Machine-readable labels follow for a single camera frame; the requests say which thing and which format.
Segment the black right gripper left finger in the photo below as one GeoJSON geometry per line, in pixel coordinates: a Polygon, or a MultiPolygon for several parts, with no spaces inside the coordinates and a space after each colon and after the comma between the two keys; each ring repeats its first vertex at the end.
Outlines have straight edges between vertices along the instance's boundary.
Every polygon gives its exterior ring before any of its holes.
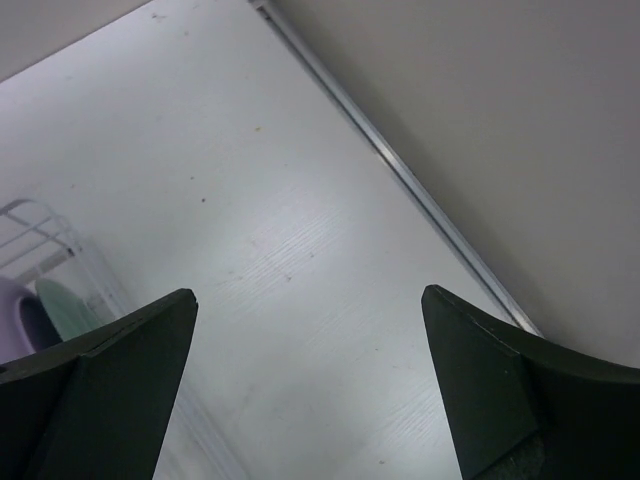
{"type": "Polygon", "coordinates": [[[178,289],[1,366],[4,479],[150,479],[198,312],[178,289]]]}

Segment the purple plastic plate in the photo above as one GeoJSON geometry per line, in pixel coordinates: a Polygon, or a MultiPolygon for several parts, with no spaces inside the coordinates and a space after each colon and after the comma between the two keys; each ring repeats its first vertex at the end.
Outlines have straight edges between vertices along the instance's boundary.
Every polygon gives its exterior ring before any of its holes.
{"type": "Polygon", "coordinates": [[[1,363],[61,342],[40,299],[28,288],[1,278],[1,363]]]}

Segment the teal patterned plate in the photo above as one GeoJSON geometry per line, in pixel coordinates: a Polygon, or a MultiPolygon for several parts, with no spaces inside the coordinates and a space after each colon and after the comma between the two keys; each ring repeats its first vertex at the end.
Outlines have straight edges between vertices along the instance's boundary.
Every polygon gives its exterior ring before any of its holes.
{"type": "Polygon", "coordinates": [[[35,281],[35,290],[63,341],[79,337],[102,326],[98,316],[83,299],[60,282],[40,278],[35,281]]]}

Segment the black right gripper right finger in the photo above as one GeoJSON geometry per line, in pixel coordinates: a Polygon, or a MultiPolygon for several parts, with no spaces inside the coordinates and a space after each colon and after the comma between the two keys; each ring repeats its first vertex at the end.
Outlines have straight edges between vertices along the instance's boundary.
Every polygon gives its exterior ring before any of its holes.
{"type": "Polygon", "coordinates": [[[421,304],[463,478],[638,478],[637,369],[511,326],[438,285],[421,304]]]}

